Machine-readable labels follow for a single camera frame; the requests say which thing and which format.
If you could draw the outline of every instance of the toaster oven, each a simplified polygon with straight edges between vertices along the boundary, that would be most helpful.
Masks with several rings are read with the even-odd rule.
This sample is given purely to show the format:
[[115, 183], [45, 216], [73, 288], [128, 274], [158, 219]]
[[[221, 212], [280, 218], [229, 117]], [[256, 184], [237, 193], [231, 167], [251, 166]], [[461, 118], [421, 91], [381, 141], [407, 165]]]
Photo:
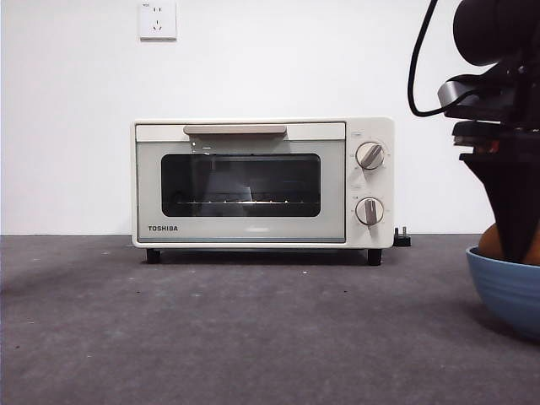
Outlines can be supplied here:
[[160, 250], [367, 249], [393, 242], [388, 118], [138, 121], [132, 240]]

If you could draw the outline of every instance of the orange fruit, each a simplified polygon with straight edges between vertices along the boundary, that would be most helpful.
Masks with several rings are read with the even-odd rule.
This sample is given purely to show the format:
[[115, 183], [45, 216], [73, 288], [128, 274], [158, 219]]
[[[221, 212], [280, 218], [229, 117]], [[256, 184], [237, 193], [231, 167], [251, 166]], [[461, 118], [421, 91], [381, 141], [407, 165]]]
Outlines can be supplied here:
[[[478, 243], [478, 251], [482, 256], [504, 260], [505, 255], [503, 254], [503, 249], [500, 245], [497, 224], [491, 225], [488, 230], [483, 233], [482, 238]], [[540, 266], [540, 227], [537, 228], [537, 233], [534, 235], [531, 248], [522, 263]]]

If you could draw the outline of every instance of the black cable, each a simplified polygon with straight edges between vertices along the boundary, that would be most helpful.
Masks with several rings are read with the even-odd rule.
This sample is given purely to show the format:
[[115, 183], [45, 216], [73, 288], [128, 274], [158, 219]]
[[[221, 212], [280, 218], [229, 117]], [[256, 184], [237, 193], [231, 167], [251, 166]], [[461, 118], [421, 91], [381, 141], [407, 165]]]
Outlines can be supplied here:
[[465, 100], [469, 95], [478, 94], [477, 90], [469, 90], [463, 93], [462, 95], [460, 95], [457, 99], [452, 101], [450, 104], [445, 105], [441, 108], [438, 108], [437, 110], [432, 110], [432, 111], [420, 111], [417, 108], [416, 103], [414, 102], [414, 78], [416, 76], [416, 67], [419, 62], [420, 49], [422, 48], [422, 44], [424, 43], [424, 38], [425, 38], [426, 32], [428, 31], [431, 18], [433, 17], [433, 12], [435, 11], [435, 7], [437, 6], [437, 1], [438, 0], [431, 0], [431, 2], [429, 3], [428, 11], [425, 14], [424, 22], [422, 23], [422, 27], [420, 28], [420, 33], [418, 34], [418, 39], [416, 40], [416, 44], [414, 45], [413, 57], [411, 59], [411, 67], [408, 71], [408, 87], [407, 87], [408, 105], [415, 116], [436, 116], [437, 114], [448, 111], [451, 107], [458, 105], [463, 100]]

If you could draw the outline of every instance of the blue bowl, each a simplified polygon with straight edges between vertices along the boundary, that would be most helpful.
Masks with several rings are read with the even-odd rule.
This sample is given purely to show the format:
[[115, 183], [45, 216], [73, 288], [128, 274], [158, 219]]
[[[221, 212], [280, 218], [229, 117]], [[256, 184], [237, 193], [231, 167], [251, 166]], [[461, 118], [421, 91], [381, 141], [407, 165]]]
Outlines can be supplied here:
[[521, 335], [540, 340], [540, 266], [489, 259], [467, 249], [474, 285], [483, 303]]

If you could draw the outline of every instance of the timer knob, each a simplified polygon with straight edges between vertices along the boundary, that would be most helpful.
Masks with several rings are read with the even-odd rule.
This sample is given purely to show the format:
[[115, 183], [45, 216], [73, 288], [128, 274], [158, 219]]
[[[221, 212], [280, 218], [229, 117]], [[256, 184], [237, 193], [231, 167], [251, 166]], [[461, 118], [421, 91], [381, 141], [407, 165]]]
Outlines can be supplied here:
[[385, 151], [378, 143], [366, 142], [357, 149], [356, 161], [364, 170], [373, 170], [382, 165]]
[[356, 205], [356, 216], [362, 224], [372, 226], [382, 220], [384, 210], [376, 198], [365, 198]]

